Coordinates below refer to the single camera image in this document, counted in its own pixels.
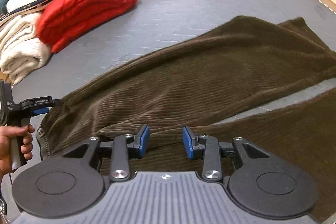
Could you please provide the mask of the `person left hand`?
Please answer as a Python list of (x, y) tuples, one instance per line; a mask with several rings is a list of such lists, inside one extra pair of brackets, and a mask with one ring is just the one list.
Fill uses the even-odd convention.
[(1, 180), (5, 174), (13, 173), (11, 169), (11, 156), (10, 156), (10, 141), (15, 137), (21, 136), (23, 138), (23, 145), (21, 152), (25, 159), (31, 160), (33, 158), (33, 136), (34, 127), (28, 125), (25, 127), (16, 126), (1, 126), (1, 147), (0, 147), (0, 164), (1, 164)]

